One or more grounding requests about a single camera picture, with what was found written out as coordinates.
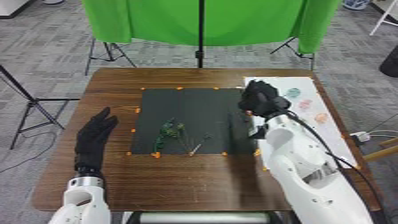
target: white paper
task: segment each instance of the white paper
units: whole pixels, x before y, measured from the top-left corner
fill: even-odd
[[[319,135],[324,138],[324,141],[329,145],[335,155],[345,159],[345,161],[358,166],[358,161],[354,159],[352,151],[349,145],[345,143],[345,139],[342,137],[342,132],[338,129],[338,125],[333,119],[331,112],[327,110],[327,105],[322,100],[322,96],[317,91],[313,79],[310,77],[248,77],[246,78],[246,85],[249,84],[251,80],[265,81],[279,90],[279,95],[285,96],[288,90],[292,88],[301,89],[301,95],[297,98],[285,97],[292,102],[290,110],[297,113],[301,119],[306,120],[306,123],[313,127]],[[311,100],[311,107],[308,110],[303,110],[299,104],[304,100]],[[315,121],[315,117],[320,113],[327,114],[327,121],[320,124]],[[265,119],[262,117],[255,117],[255,125],[260,126],[265,123]],[[267,140],[258,141],[258,146],[262,150],[262,157],[267,166],[267,161],[272,154],[272,146],[267,143]]]

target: wooden table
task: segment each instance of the wooden table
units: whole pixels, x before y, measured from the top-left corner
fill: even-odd
[[[232,88],[244,86],[244,76],[313,77],[335,121],[347,139],[361,171],[372,178],[359,149],[349,138],[331,99],[313,72],[278,69],[116,69],[98,70],[79,104],[57,151],[36,188],[34,206],[54,211],[61,207],[66,183],[75,175],[75,136],[91,116],[111,106],[120,117],[105,153],[104,172],[109,182],[112,211],[228,211],[290,210],[283,190],[260,158],[221,155],[130,155],[136,108],[141,107],[141,88]],[[374,210],[379,204],[367,183],[351,171],[356,185]]]

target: black stand leg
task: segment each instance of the black stand leg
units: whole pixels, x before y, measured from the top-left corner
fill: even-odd
[[[27,109],[25,109],[25,112],[24,112],[24,118],[22,118],[22,122],[20,122],[20,125],[18,125],[17,135],[15,135],[15,138],[13,138],[13,143],[11,143],[11,148],[9,148],[13,150],[15,146],[17,146],[17,140],[18,140],[20,134],[24,132],[34,130],[36,128],[40,128],[40,127],[43,127],[43,126],[47,126],[50,124],[56,124],[59,126],[59,128],[65,129],[65,126],[61,125],[57,119],[59,119],[59,116],[61,116],[61,113],[65,111],[65,108],[66,108],[66,105],[68,105],[70,101],[77,101],[79,99],[66,99],[66,98],[63,98],[63,99],[40,99],[40,98],[34,98],[2,65],[0,65],[0,72],[2,72],[9,82],[13,83],[11,84],[6,81],[6,79],[4,79],[6,84],[15,88],[17,91],[20,91],[22,96],[29,100]],[[47,109],[43,108],[43,106],[40,104],[41,101],[50,101],[50,102],[65,101],[65,104],[61,106],[61,109],[57,111],[57,115],[56,116],[52,116],[52,114],[49,113]],[[33,110],[33,107],[38,109],[38,111],[45,115],[45,117],[49,119],[49,122],[31,126],[29,128],[24,128],[27,117],[29,117],[29,112]]]
[[[301,54],[297,51],[295,51],[295,49],[294,49],[294,47],[290,46],[290,42],[295,40],[297,38],[295,37],[292,37],[290,38],[290,40],[285,42],[285,44],[278,47],[278,49],[271,52],[271,54],[274,54],[279,50],[281,50],[281,48],[283,47],[288,47],[290,48],[290,50],[294,51],[294,53],[295,53],[295,56],[299,57],[299,58],[306,58],[306,59],[310,59],[311,60],[311,64],[310,64],[310,67],[311,67],[311,71],[315,70],[315,53],[311,54],[311,57],[306,57],[304,56],[304,54]]]
[[[198,68],[203,68],[203,59],[205,59],[205,0],[200,0],[200,50],[196,52],[198,58]]]
[[[15,146],[17,146],[17,140],[18,140],[18,137],[20,137],[20,134],[22,134],[22,128],[24,128],[24,125],[25,125],[31,109],[33,109],[33,104],[29,103],[27,104],[27,109],[25,109],[25,112],[24,112],[22,122],[20,122],[20,125],[18,125],[15,138],[13,138],[13,143],[11,143],[11,147],[9,147],[11,150],[15,149]]]
[[[84,73],[86,76],[89,75],[89,70],[91,70],[91,60],[93,60],[95,48],[96,48],[96,38],[93,38],[93,42],[91,42],[91,53],[89,53],[89,60],[88,60],[86,73]]]
[[[271,54],[274,54],[279,50],[281,50],[281,48],[285,47],[285,46],[288,46],[290,45],[290,42],[295,40],[295,37],[292,37],[290,38],[290,40],[285,42],[285,44],[278,47],[278,49],[271,52]]]
[[[109,54],[109,61],[116,61],[116,58],[114,58],[114,54],[112,54],[112,45],[109,46],[109,43],[104,42],[104,47],[105,47],[105,50],[107,50],[107,54]]]
[[[121,55],[123,55],[123,57],[127,58],[127,60],[128,60],[130,64],[132,64],[132,65],[134,65],[134,67],[137,68],[137,65],[134,64],[134,61],[132,61],[132,59],[130,59],[130,57],[128,57],[128,55],[127,55],[125,51],[121,50],[120,45],[118,45],[116,43],[114,43],[112,45],[114,45],[116,50],[121,52]]]
[[[125,57],[127,60],[128,60],[128,63],[137,68],[137,65],[134,64],[134,61],[132,61],[132,59],[130,59],[130,57],[128,57],[128,55],[127,55],[127,53],[125,53],[125,51],[123,51],[123,49],[121,49],[121,47],[120,47],[120,45],[116,43],[104,42],[105,54],[102,56],[107,55],[109,58],[102,58],[102,56],[100,57],[95,57],[93,56],[93,54],[95,54],[95,47],[96,47],[96,38],[93,38],[93,43],[91,43],[89,60],[88,60],[88,66],[86,66],[86,76],[89,75],[91,61],[93,60],[102,60],[102,61],[107,61],[107,62],[114,62],[114,61],[118,61],[120,58]],[[114,49],[121,53],[121,56],[120,57],[114,56],[114,52],[112,52]]]
[[[313,57],[310,58],[311,60],[311,71],[315,70],[315,53],[313,53]]]

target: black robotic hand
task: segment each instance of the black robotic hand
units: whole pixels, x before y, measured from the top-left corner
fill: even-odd
[[[75,170],[91,169],[102,171],[104,151],[111,132],[120,123],[118,117],[109,117],[111,108],[107,107],[100,114],[91,118],[77,135],[77,157]]]
[[[251,81],[242,94],[239,107],[253,115],[269,118],[281,110],[290,108],[290,101],[279,96],[278,89],[264,81]]]

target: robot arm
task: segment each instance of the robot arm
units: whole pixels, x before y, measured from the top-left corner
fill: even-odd
[[[111,224],[102,164],[105,144],[118,125],[118,118],[107,118],[109,114],[111,108],[105,108],[79,132],[77,176],[68,182],[65,206],[54,215],[50,224]]]
[[[372,224],[368,209],[340,172],[329,162],[326,147],[290,118],[288,100],[276,88],[253,81],[240,108],[265,117],[267,141],[274,151],[269,168],[283,187],[287,200],[304,224]]]

